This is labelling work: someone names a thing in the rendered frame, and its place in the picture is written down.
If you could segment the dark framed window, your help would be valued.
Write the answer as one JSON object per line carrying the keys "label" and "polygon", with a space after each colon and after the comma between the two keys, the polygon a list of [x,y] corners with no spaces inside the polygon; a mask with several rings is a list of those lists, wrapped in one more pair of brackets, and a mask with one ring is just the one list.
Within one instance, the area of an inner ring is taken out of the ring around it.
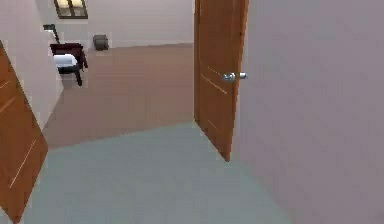
{"label": "dark framed window", "polygon": [[85,0],[54,0],[59,19],[87,19]]}

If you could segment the white pillow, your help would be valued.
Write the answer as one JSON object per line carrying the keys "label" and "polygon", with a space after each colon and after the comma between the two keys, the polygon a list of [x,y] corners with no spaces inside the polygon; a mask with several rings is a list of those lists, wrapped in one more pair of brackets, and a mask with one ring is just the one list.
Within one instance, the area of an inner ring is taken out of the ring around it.
{"label": "white pillow", "polygon": [[77,65],[77,59],[72,54],[54,55],[54,61],[57,68]]}

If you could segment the black lamp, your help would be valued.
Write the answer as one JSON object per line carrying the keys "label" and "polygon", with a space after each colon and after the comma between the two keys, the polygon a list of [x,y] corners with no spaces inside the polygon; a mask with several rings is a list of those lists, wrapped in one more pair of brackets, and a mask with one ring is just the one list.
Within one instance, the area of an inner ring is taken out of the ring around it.
{"label": "black lamp", "polygon": [[46,32],[49,32],[53,35],[55,41],[57,43],[60,43],[60,39],[59,39],[59,36],[58,36],[58,33],[57,33],[57,30],[56,30],[56,26],[54,24],[44,24],[43,25],[43,29],[46,31]]}

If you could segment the dark wooden bed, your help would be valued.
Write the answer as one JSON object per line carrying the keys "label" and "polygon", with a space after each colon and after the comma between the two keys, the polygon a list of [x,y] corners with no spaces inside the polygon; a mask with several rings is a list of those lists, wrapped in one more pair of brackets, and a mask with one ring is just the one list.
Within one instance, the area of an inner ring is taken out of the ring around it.
{"label": "dark wooden bed", "polygon": [[80,72],[88,67],[86,56],[83,46],[80,43],[63,43],[63,44],[51,44],[50,45],[53,57],[54,55],[72,54],[77,59],[77,65],[73,67],[57,68],[60,75],[74,74],[77,84],[83,85],[83,81]]}

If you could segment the grey bin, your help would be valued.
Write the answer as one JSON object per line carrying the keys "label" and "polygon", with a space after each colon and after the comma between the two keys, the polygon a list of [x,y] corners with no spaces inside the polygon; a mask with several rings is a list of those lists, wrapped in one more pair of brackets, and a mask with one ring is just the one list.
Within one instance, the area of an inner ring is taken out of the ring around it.
{"label": "grey bin", "polygon": [[109,49],[108,38],[105,34],[97,34],[93,36],[94,48],[97,51],[103,51]]}

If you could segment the brown wooden room door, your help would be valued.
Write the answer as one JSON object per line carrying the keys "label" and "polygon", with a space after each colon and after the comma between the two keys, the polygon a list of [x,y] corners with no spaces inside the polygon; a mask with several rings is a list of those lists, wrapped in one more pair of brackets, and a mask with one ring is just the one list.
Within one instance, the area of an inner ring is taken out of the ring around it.
{"label": "brown wooden room door", "polygon": [[13,224],[22,219],[47,150],[0,41],[0,207]]}
{"label": "brown wooden room door", "polygon": [[194,119],[225,161],[231,159],[249,0],[195,0]]}

